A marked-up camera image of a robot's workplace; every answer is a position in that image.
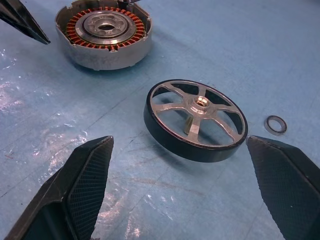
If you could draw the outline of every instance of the plastic sheet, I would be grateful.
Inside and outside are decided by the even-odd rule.
[[[115,145],[93,239],[282,239],[245,145],[214,164],[176,157],[152,139],[143,108],[160,81],[199,81],[239,105],[249,134],[295,145],[320,166],[316,1],[141,1],[153,49],[112,72],[62,52],[54,17],[70,2],[24,3],[51,44],[0,22],[0,239],[76,146],[105,135]],[[264,129],[269,115],[286,134]]]

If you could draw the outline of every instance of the silver metal casing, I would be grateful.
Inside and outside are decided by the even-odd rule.
[[[130,3],[127,10],[141,19],[145,27],[144,37],[139,41],[118,48],[118,50],[99,49],[72,44],[66,37],[68,21],[77,13],[91,8],[118,8],[116,0],[77,0],[71,7],[63,7],[55,17],[55,26],[63,49],[79,65],[93,70],[116,70],[131,67],[141,61],[152,46],[152,21],[137,3]]]

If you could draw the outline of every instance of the blue table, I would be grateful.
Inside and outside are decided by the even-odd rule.
[[[283,240],[245,145],[222,162],[179,158],[143,121],[149,89],[167,79],[217,88],[249,134],[301,148],[320,166],[320,3],[316,0],[143,0],[153,48],[111,72],[74,65],[55,31],[67,0],[23,1],[51,44],[0,22],[0,239],[40,186],[87,140],[113,135],[93,238]],[[279,115],[282,136],[264,128]]]

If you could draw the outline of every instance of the aluminum wheel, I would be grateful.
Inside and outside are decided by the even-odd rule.
[[[182,98],[181,102],[155,104],[153,98],[167,92]],[[181,134],[160,118],[166,111],[182,111],[189,117]],[[229,125],[223,112],[233,123]],[[231,139],[229,143],[208,144],[199,140],[201,122],[210,120]],[[197,162],[219,162],[230,157],[248,134],[246,118],[239,107],[216,89],[190,80],[167,80],[155,85],[149,92],[144,109],[144,121],[151,135],[166,149],[183,158]]]

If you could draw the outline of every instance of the small ring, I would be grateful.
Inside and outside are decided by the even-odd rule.
[[[270,121],[271,120],[276,121],[277,123],[280,124],[280,126],[281,126],[281,130],[280,131],[277,131],[277,130],[275,130],[275,129],[273,129],[271,127],[271,125],[270,125]],[[264,127],[269,133],[271,133],[273,135],[276,135],[276,136],[284,134],[288,129],[288,125],[285,122],[285,120],[283,120],[281,117],[276,116],[276,115],[268,116],[264,121]]]

